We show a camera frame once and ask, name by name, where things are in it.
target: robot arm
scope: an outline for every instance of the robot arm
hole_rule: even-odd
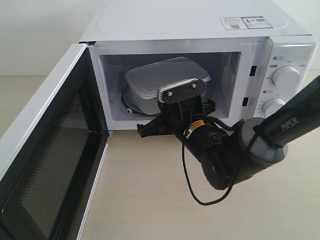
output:
[[[141,137],[173,134],[182,142],[187,183],[198,203],[185,168],[184,146],[200,162],[212,187],[228,188],[224,199],[234,184],[282,161],[289,142],[320,126],[320,76],[267,119],[241,120],[232,127],[204,113],[204,90],[204,82],[197,79],[160,88],[161,114],[147,125],[137,126]]]

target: white wall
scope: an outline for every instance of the white wall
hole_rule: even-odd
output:
[[[0,76],[46,76],[102,0],[0,0]],[[320,40],[319,0],[274,0]],[[311,66],[320,70],[320,50]]]

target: mesh screen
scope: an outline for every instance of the mesh screen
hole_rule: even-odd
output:
[[[79,95],[60,111],[31,161],[38,162],[20,202],[49,238],[89,136]]]

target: food container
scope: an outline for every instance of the food container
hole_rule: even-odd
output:
[[[160,113],[157,103],[158,88],[185,79],[199,79],[206,84],[209,74],[186,57],[177,57],[161,62],[134,68],[125,74],[130,98],[136,107],[146,115]]]

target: microwave label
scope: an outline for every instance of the microwave label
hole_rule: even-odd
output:
[[[225,30],[272,29],[263,16],[220,17]]]

